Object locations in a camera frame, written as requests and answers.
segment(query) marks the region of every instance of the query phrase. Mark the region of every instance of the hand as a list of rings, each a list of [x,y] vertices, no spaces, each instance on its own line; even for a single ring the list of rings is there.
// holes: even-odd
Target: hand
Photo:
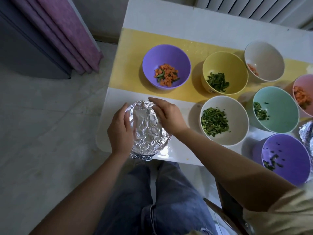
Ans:
[[[152,108],[161,121],[162,127],[168,133],[175,136],[185,129],[188,129],[182,117],[182,113],[176,105],[158,98],[149,97],[149,100],[156,104]]]
[[[134,145],[133,130],[129,122],[129,112],[125,113],[127,103],[113,116],[108,128],[108,136],[113,154],[129,155]]]

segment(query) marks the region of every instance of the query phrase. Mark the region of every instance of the mint green bowl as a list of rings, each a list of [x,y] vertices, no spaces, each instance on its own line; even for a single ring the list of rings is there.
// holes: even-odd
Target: mint green bowl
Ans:
[[[258,120],[253,109],[253,102],[259,102],[262,110],[267,111],[269,120]],[[299,109],[294,99],[284,90],[268,86],[256,92],[247,102],[246,110],[250,124],[256,128],[274,133],[288,133],[299,122]]]

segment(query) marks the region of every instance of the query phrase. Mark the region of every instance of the bowl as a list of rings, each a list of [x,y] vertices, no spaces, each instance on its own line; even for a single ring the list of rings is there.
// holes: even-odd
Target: bowl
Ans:
[[[276,165],[273,172],[295,186],[307,181],[311,171],[311,159],[307,149],[298,139],[287,134],[273,134],[257,142],[252,150],[253,160],[262,166],[263,161],[270,162],[275,154],[278,155],[275,162],[283,167]]]
[[[203,63],[202,72],[201,83],[205,90],[210,93],[236,94],[243,90],[248,82],[248,70],[244,62],[229,52],[215,52],[209,55]],[[229,82],[229,87],[225,89],[225,92],[215,90],[207,82],[210,73],[219,72],[224,73],[225,81]]]
[[[154,70],[165,63],[178,70],[180,79],[173,82],[171,87],[161,86],[154,78]],[[161,44],[151,48],[143,58],[142,68],[149,82],[161,90],[172,90],[183,85],[191,73],[191,63],[188,56],[180,48],[170,44]]]
[[[217,134],[215,137],[208,136],[204,132],[201,125],[201,116],[203,111],[209,107],[219,108],[221,111],[225,111],[229,126],[228,131]],[[207,100],[203,105],[199,117],[199,126],[202,133],[209,139],[223,146],[232,146],[240,143],[247,136],[249,131],[249,118],[245,108],[238,101],[229,96],[217,95]]]
[[[249,79],[258,83],[273,82],[281,78],[285,71],[285,62],[280,52],[269,43],[252,42],[245,49],[245,63]],[[256,68],[255,75],[248,64]]]
[[[293,88],[295,86],[302,87],[303,90],[305,90],[313,99],[313,75],[312,74],[299,76],[295,81],[290,83],[285,88],[285,91],[287,91],[293,97],[293,99],[296,101],[295,94],[293,92]],[[297,106],[299,108],[300,118],[311,118],[311,117],[313,117],[313,104],[309,105],[305,110],[302,109],[298,103],[297,103]]]
[[[259,102],[262,110],[267,111],[269,120],[258,120],[253,102]],[[288,133],[295,129],[299,122],[299,110],[294,99],[284,90],[275,87],[264,87],[247,102],[246,110],[250,124],[261,130],[274,133]]]

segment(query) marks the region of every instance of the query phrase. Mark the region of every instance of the jeans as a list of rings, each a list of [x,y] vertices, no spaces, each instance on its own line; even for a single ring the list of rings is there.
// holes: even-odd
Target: jeans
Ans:
[[[136,166],[113,192],[94,234],[184,235],[191,230],[217,234],[206,203],[178,163],[161,164],[156,191],[153,205],[150,169]]]

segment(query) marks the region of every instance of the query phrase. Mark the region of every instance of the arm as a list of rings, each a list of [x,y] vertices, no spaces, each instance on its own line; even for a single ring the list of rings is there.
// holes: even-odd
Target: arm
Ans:
[[[108,128],[112,154],[90,177],[65,197],[30,235],[92,234],[110,198],[116,178],[134,144],[125,104]]]
[[[185,144],[242,207],[267,211],[286,192],[296,188],[274,172],[225,148],[187,127],[178,107],[149,98],[166,131]]]

